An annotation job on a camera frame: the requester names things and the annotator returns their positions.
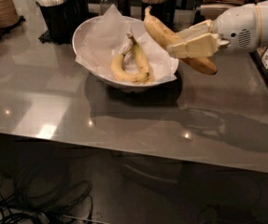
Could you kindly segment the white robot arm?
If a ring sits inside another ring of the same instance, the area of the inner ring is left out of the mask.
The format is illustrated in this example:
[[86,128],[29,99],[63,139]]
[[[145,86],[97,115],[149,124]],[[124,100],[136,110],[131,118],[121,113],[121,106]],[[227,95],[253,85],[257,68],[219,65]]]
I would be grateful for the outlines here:
[[174,58],[211,57],[215,53],[252,52],[268,46],[268,0],[230,8],[214,21],[206,20],[178,33],[167,46]]

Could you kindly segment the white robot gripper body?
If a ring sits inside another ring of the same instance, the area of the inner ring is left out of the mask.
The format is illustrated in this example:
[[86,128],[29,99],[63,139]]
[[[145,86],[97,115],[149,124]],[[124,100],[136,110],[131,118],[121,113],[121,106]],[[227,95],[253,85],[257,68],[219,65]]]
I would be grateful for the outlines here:
[[253,4],[230,8],[219,15],[213,24],[219,36],[219,48],[228,52],[251,52],[260,44],[260,9]]

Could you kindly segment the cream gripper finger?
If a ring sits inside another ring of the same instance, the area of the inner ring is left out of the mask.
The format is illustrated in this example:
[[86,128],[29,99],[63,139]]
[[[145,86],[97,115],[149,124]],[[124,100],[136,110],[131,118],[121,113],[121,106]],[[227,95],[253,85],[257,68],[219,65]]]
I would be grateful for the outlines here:
[[210,33],[213,29],[214,22],[211,20],[205,20],[197,24],[192,25],[176,34],[182,38],[196,37],[206,33]]
[[173,58],[211,57],[219,50],[219,36],[206,33],[191,39],[181,39],[167,46],[167,52]]

